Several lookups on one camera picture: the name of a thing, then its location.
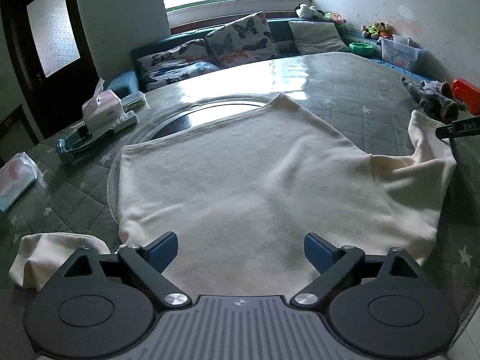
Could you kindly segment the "panda plush toy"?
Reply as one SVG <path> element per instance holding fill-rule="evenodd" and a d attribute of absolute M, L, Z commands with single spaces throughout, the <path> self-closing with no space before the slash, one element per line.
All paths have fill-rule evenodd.
<path fill-rule="evenodd" d="M 295 13 L 301 20 L 317 20 L 325 18 L 325 14 L 322 10 L 319 10 L 316 6 L 308 6 L 301 3 L 295 8 Z"/>

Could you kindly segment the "cream white garment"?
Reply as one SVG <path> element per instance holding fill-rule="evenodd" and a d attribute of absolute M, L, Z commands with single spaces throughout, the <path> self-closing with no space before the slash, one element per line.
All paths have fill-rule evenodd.
<path fill-rule="evenodd" d="M 191 296 L 293 295 L 313 277 L 303 239 L 423 263 L 456 167 L 437 122 L 411 114 L 414 152 L 368 154 L 281 94 L 254 111 L 120 151 L 122 245 L 178 236 L 165 276 Z"/>

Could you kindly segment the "clear plastic storage box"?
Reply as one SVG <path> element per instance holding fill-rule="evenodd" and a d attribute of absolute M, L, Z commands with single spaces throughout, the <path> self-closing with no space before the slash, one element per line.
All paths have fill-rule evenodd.
<path fill-rule="evenodd" d="M 421 66 L 425 51 L 421 48 L 408 46 L 404 43 L 381 38 L 381 56 L 384 62 L 398 68 L 417 72 Z"/>

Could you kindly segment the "blue sofa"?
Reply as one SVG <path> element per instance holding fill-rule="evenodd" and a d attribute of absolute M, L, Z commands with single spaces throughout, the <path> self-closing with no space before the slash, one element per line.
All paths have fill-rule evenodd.
<path fill-rule="evenodd" d="M 214 29 L 180 33 L 131 52 L 134 69 L 107 86 L 119 98 L 182 80 L 264 60 L 300 55 L 291 28 L 315 19 L 267 19 L 251 14 Z"/>

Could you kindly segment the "dark door with glass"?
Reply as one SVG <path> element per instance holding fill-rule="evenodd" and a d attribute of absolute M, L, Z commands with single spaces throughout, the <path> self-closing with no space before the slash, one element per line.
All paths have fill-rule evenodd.
<path fill-rule="evenodd" d="M 77 0 L 1 0 L 7 49 L 43 137 L 82 118 L 98 82 Z"/>

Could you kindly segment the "round black induction cooker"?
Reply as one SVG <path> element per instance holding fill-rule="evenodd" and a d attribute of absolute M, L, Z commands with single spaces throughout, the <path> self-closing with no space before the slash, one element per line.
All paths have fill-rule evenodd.
<path fill-rule="evenodd" d="M 219 119 L 235 116 L 260 108 L 264 102 L 236 100 L 209 102 L 202 106 L 179 112 L 154 126 L 152 133 L 147 133 L 148 141 L 179 133 Z"/>

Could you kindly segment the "teal tray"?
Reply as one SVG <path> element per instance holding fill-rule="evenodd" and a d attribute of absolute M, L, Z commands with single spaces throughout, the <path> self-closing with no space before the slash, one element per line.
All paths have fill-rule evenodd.
<path fill-rule="evenodd" d="M 85 125 L 81 125 L 72 135 L 58 139 L 55 147 L 56 153 L 62 164 L 73 163 L 91 155 L 107 144 L 115 134 L 136 123 L 135 112 L 128 111 L 93 133 Z"/>

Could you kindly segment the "quilted grey table cover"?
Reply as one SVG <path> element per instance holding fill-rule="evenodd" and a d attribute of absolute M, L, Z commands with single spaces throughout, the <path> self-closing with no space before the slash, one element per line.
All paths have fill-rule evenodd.
<path fill-rule="evenodd" d="M 222 101 L 267 102 L 288 95 L 337 128 L 361 150 L 408 155 L 407 126 L 415 103 L 400 74 L 365 58 L 329 53 L 252 63 L 210 73 L 149 92 L 138 122 L 83 161 L 61 164 L 55 139 L 30 151 L 40 171 L 1 215 L 1 312 L 20 314 L 32 291 L 16 287 L 8 271 L 20 239 L 35 233 L 82 233 L 111 248 L 120 244 L 110 191 L 117 183 L 118 151 L 147 140 L 183 111 Z M 436 247 L 425 270 L 467 314 L 479 297 L 479 139 L 455 141 L 457 167 L 442 209 Z"/>

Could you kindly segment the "small green box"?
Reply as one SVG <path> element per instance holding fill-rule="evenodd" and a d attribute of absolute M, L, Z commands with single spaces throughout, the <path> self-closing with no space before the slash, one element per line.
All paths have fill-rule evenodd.
<path fill-rule="evenodd" d="M 120 104 L 125 113 L 136 110 L 137 108 L 147 106 L 146 95 L 141 91 L 131 93 L 120 100 Z"/>

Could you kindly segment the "flat butterfly pillow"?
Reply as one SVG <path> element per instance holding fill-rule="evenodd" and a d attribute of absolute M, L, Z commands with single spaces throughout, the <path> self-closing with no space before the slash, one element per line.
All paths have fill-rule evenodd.
<path fill-rule="evenodd" d="M 203 39 L 140 57 L 137 65 L 147 91 L 220 70 L 209 60 Z"/>

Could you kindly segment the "green yellow plush toy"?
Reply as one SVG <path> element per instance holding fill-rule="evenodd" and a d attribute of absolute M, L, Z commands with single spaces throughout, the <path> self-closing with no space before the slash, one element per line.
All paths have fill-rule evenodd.
<path fill-rule="evenodd" d="M 376 21 L 373 24 L 361 26 L 363 38 L 379 40 L 380 38 L 392 39 L 391 26 L 387 22 Z"/>

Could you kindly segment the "grey plain cushion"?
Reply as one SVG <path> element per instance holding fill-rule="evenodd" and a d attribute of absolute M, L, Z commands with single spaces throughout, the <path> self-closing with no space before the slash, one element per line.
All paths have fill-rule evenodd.
<path fill-rule="evenodd" d="M 301 55 L 349 52 L 334 23 L 290 21 L 295 48 Z"/>

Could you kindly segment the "green bowl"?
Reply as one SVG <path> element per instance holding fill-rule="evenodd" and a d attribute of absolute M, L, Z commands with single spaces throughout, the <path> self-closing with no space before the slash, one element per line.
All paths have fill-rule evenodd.
<path fill-rule="evenodd" d="M 348 45 L 350 52 L 355 55 L 370 58 L 376 55 L 376 47 L 361 42 L 352 42 Z"/>

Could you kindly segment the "large butterfly pillow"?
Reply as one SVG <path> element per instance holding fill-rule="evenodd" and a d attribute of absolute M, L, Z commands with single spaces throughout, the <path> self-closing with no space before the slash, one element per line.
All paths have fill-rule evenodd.
<path fill-rule="evenodd" d="M 280 56 L 280 50 L 262 11 L 210 31 L 205 36 L 205 41 L 222 68 Z"/>

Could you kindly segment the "plastic tissue pack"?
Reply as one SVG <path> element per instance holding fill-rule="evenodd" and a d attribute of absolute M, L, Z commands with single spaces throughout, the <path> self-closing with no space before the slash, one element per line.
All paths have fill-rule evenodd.
<path fill-rule="evenodd" d="M 37 178 L 38 165 L 25 152 L 15 154 L 6 162 L 0 176 L 1 212 L 6 212 Z"/>

